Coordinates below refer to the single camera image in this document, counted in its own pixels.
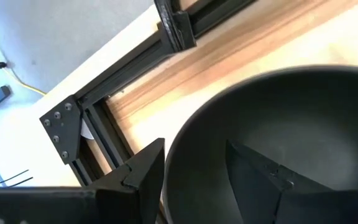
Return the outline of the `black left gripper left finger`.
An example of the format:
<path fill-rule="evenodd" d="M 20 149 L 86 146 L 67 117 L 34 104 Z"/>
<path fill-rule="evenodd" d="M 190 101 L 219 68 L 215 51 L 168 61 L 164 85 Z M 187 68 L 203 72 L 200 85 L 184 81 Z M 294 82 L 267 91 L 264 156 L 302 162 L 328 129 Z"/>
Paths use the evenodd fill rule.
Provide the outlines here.
<path fill-rule="evenodd" d="M 123 165 L 92 183 L 100 224 L 155 224 L 165 167 L 165 140 L 157 138 Z"/>

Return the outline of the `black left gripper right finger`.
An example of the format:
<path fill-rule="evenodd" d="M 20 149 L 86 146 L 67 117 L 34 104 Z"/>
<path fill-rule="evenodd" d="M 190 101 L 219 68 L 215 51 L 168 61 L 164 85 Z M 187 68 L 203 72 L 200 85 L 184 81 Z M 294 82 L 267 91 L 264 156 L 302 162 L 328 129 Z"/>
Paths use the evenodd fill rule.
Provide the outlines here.
<path fill-rule="evenodd" d="M 234 141 L 226 167 L 245 224 L 358 224 L 358 190 L 332 190 Z"/>

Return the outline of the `black bowl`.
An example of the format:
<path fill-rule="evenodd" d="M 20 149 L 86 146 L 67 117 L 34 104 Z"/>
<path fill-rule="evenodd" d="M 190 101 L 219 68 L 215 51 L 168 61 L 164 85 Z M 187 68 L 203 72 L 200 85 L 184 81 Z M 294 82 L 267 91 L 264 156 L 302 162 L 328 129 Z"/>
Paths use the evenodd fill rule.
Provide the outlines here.
<path fill-rule="evenodd" d="M 245 224 L 227 173 L 227 141 L 332 190 L 358 190 L 358 67 L 268 72 L 198 108 L 166 160 L 163 204 L 171 224 Z"/>

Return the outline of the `black corner bracket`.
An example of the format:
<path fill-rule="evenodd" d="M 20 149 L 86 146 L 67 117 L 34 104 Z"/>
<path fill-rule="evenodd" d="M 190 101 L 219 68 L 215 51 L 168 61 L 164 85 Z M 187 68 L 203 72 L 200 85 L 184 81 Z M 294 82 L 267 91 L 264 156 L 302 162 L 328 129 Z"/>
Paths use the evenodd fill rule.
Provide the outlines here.
<path fill-rule="evenodd" d="M 78 158 L 82 114 L 78 100 L 70 95 L 39 119 L 64 164 Z"/>

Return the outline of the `black table frame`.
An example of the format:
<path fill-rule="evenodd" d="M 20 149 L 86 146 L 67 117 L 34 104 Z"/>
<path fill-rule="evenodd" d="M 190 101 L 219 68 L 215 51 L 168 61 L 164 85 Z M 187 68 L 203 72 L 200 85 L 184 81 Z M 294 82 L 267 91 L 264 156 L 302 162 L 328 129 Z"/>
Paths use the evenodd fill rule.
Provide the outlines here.
<path fill-rule="evenodd" d="M 256 0 L 196 0 L 186 11 L 195 35 L 195 40 L 237 14 Z M 157 29 L 150 37 L 141 42 L 128 54 L 107 68 L 99 78 L 95 78 L 74 94 L 83 110 L 82 126 L 88 124 L 108 165 L 117 168 L 128 160 L 133 153 L 127 145 L 114 118 L 106 112 L 105 99 L 116 93 L 149 70 L 170 58 L 168 46 L 163 43 L 162 33 Z M 91 150 L 82 146 L 78 158 L 68 165 L 82 186 L 88 186 L 102 178 L 104 173 Z"/>

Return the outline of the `black frame clip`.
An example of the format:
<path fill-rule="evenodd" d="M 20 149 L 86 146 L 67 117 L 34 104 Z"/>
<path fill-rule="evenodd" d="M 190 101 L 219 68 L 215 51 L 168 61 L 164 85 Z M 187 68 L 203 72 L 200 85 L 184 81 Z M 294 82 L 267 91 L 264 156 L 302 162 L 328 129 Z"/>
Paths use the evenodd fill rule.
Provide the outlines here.
<path fill-rule="evenodd" d="M 158 29 L 170 53 L 196 47 L 190 16 L 181 9 L 180 0 L 154 0 L 154 4 L 160 17 Z"/>

